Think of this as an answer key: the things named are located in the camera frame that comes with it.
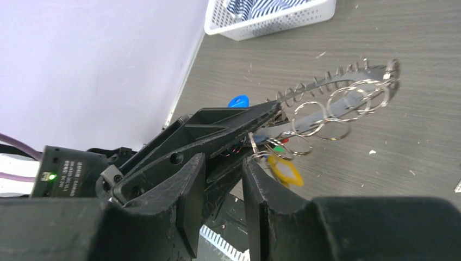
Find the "key tag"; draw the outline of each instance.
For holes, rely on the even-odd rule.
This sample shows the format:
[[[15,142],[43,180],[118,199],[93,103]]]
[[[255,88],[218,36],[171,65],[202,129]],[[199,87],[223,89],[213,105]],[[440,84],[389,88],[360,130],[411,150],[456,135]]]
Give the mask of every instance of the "key tag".
[[[303,186],[304,181],[296,169],[296,167],[289,160],[282,159],[276,155],[271,155],[267,158],[267,163],[282,185],[289,188],[289,184],[296,186]]]

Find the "white panel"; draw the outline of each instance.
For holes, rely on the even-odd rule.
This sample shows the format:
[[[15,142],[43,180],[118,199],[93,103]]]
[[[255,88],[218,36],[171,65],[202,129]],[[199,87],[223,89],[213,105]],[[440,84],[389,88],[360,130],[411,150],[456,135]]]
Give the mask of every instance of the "white panel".
[[[0,132],[45,145],[139,149],[173,106],[206,0],[0,2]]]

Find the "gray wood tabletop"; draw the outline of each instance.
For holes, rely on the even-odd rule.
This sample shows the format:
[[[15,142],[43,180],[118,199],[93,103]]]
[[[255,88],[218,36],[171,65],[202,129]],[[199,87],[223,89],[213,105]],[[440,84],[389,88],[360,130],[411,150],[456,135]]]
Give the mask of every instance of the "gray wood tabletop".
[[[293,190],[307,199],[437,196],[461,208],[461,193],[454,192],[461,179],[459,0],[338,0],[327,22],[242,42],[206,36],[175,116],[225,107],[241,94],[251,105],[262,103],[363,58],[370,65],[400,60],[397,95],[387,107],[352,122],[346,139],[311,138],[313,152],[294,161],[306,184]],[[322,131],[343,129],[331,124]],[[241,196],[241,189],[233,193]]]

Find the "white plastic basket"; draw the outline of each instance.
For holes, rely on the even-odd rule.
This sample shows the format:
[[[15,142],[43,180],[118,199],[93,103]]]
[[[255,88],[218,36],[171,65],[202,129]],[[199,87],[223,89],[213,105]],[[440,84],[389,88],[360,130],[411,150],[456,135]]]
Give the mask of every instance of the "white plastic basket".
[[[209,0],[204,28],[208,35],[222,34],[235,41],[326,21],[333,17],[336,8],[336,0],[310,0],[297,7],[239,22],[224,7],[226,1]]]

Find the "blue and white striped fabric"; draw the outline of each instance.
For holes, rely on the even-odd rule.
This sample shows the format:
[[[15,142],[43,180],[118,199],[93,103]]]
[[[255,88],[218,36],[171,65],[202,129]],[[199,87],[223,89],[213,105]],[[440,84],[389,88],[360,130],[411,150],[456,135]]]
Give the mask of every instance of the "blue and white striped fabric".
[[[310,0],[230,0],[226,9],[234,18],[247,21],[292,8]]]

